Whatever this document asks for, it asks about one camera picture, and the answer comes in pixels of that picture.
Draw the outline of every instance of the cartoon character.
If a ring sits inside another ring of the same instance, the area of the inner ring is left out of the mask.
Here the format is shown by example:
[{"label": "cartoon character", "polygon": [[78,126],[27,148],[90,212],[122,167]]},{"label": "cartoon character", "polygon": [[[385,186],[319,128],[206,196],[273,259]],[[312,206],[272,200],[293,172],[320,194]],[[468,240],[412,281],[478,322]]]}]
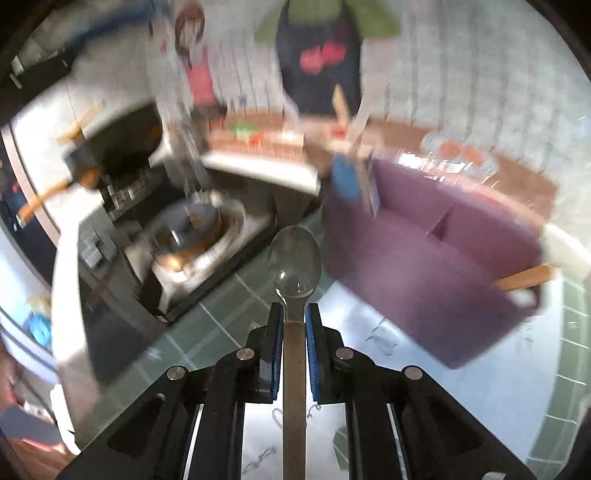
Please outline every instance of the cartoon character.
[{"label": "cartoon character", "polygon": [[199,47],[204,31],[205,14],[200,7],[188,5],[178,13],[174,24],[175,49],[191,86],[193,116],[213,120],[223,117],[228,109],[216,99],[207,46]]}]

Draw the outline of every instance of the black frying pan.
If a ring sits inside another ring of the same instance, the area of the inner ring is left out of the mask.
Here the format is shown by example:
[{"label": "black frying pan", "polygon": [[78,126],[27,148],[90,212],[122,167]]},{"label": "black frying pan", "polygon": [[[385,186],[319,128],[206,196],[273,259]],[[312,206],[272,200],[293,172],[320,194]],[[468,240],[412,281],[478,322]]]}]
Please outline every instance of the black frying pan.
[{"label": "black frying pan", "polygon": [[64,158],[71,181],[49,188],[24,205],[17,219],[22,226],[32,218],[45,200],[79,183],[87,189],[100,189],[105,180],[117,181],[148,165],[148,157],[162,140],[162,123],[156,105],[149,103],[126,113],[92,135],[82,139]]}]

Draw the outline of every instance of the spoon bowl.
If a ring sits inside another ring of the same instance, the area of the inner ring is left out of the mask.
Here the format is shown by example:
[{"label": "spoon bowl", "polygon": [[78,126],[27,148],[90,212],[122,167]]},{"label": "spoon bowl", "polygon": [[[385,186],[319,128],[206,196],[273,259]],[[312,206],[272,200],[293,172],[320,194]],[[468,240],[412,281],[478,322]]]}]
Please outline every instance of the spoon bowl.
[{"label": "spoon bowl", "polygon": [[267,265],[271,285],[286,304],[288,299],[310,297],[322,274],[316,240],[308,230],[297,225],[285,227],[275,236]]}]

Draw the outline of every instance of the blue gripper pad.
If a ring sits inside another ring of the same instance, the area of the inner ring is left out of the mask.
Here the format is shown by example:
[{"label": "blue gripper pad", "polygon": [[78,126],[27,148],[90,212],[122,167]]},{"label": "blue gripper pad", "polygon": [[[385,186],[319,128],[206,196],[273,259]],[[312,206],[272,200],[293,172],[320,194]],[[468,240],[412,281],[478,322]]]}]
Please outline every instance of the blue gripper pad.
[{"label": "blue gripper pad", "polygon": [[312,399],[320,399],[320,385],[318,383],[318,360],[316,358],[316,346],[314,345],[314,335],[312,331],[312,321],[310,305],[306,306],[304,311],[304,320],[306,322],[306,344],[308,350],[308,369],[310,372],[310,389],[312,390]]},{"label": "blue gripper pad", "polygon": [[277,335],[275,336],[275,345],[273,346],[273,360],[271,364],[271,394],[273,400],[277,400],[279,393],[279,378],[281,375],[281,350],[283,348],[283,306],[281,306],[280,321],[278,324]]}]

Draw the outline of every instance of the spoon handle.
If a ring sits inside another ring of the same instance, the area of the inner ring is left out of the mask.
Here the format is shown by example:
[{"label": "spoon handle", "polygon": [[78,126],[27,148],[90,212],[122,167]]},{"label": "spoon handle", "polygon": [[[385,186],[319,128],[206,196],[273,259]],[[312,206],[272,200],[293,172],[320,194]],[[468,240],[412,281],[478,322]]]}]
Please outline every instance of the spoon handle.
[{"label": "spoon handle", "polygon": [[286,320],[283,336],[283,479],[306,477],[306,326]]}]

